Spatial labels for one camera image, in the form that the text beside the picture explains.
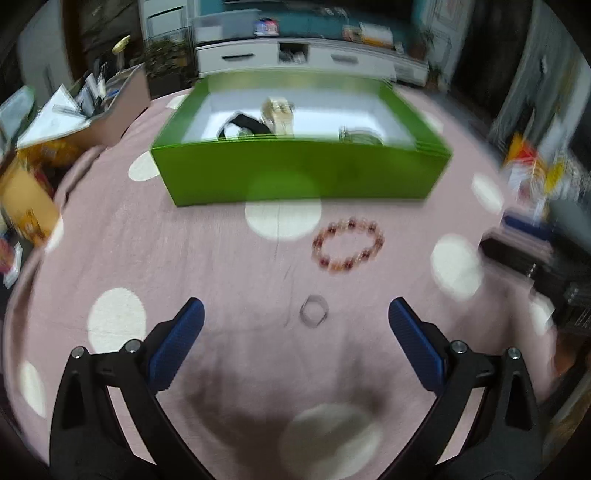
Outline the right hand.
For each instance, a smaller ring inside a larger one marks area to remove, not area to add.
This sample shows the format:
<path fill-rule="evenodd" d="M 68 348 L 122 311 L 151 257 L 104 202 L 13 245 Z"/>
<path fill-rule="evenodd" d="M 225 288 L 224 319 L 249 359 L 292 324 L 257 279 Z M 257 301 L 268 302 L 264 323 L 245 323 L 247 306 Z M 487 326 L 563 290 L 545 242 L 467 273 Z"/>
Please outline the right hand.
<path fill-rule="evenodd" d="M 555 337 L 554 350 L 550 361 L 550 380 L 557 384 L 575 365 L 579 354 L 590 341 L 588 336 L 558 330 Z"/>

